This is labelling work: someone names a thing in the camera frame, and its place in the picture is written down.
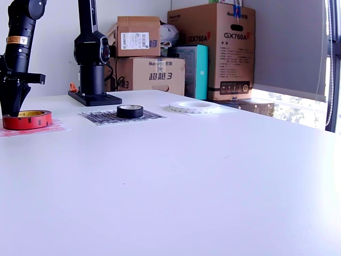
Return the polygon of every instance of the pink paper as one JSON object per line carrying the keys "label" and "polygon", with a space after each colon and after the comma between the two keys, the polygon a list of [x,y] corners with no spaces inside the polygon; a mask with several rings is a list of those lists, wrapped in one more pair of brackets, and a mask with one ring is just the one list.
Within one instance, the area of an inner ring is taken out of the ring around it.
{"label": "pink paper", "polygon": [[56,118],[54,118],[52,120],[52,124],[47,127],[38,128],[34,130],[26,130],[26,131],[6,130],[3,126],[2,120],[0,120],[0,137],[12,137],[12,136],[29,135],[29,134],[36,134],[36,133],[43,133],[43,132],[59,132],[59,131],[65,131],[65,130],[68,130],[68,128]]}

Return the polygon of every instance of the double-sided tape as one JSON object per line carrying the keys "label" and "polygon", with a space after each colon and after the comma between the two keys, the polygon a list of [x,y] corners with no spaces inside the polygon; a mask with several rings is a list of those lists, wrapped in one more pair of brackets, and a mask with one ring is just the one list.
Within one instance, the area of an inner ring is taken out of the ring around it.
{"label": "double-sided tape", "polygon": [[27,110],[19,112],[17,117],[3,116],[4,128],[8,130],[32,130],[52,124],[52,113],[47,110]]}
{"label": "double-sided tape", "polygon": [[143,107],[138,105],[122,105],[117,107],[118,118],[134,119],[143,117]]}
{"label": "double-sided tape", "polygon": [[188,114],[214,114],[220,112],[220,105],[205,101],[177,101],[169,104],[172,111]]}

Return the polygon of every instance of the red tape roll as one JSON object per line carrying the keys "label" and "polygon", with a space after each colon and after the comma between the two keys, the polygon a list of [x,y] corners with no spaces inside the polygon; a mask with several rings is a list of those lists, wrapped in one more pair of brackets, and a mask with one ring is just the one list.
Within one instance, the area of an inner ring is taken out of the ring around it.
{"label": "red tape roll", "polygon": [[52,113],[46,110],[27,110],[19,112],[18,117],[3,116],[4,128],[8,130],[32,130],[52,124]]}

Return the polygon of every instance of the white wall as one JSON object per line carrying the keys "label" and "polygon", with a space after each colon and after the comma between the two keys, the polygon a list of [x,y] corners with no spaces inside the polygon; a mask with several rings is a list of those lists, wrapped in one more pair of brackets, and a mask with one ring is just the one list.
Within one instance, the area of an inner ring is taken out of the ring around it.
{"label": "white wall", "polygon": [[[9,28],[7,7],[0,0],[0,53],[5,51]],[[97,0],[99,31],[106,33],[117,16],[152,15],[167,21],[171,0]],[[49,0],[45,15],[37,21],[29,71],[46,75],[45,85],[31,85],[29,97],[66,94],[78,81],[74,40],[79,35],[78,0]]]}
{"label": "white wall", "polygon": [[172,10],[208,4],[208,0],[172,0]]}

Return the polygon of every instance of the white tape roll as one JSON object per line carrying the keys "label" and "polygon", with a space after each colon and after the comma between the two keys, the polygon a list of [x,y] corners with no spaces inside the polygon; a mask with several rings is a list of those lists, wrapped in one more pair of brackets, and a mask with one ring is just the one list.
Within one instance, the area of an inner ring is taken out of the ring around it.
{"label": "white tape roll", "polygon": [[169,104],[172,111],[188,114],[214,114],[220,112],[220,105],[204,101],[177,101]]}

